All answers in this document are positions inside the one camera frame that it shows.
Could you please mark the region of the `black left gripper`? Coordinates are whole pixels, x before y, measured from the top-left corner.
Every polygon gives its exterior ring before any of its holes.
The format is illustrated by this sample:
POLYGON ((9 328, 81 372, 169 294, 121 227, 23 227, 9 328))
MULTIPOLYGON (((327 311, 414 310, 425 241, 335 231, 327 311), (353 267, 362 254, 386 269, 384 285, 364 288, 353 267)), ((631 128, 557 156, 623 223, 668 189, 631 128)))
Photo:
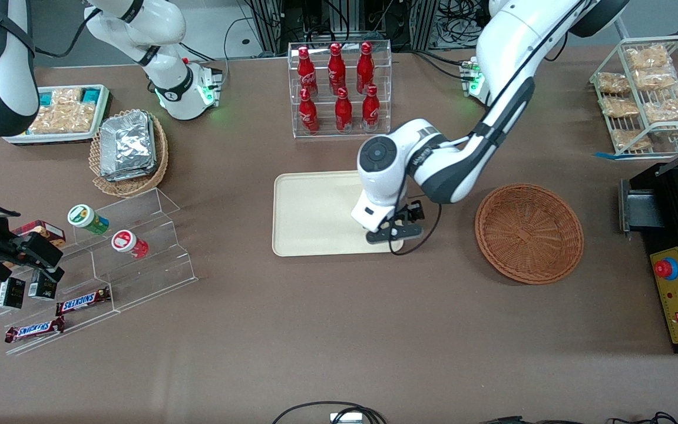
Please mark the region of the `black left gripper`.
POLYGON ((424 228, 417 223, 425 219, 421 201, 413 201, 398 210, 393 218, 386 219, 375 233, 366 233, 369 244, 395 242, 421 238, 424 228))

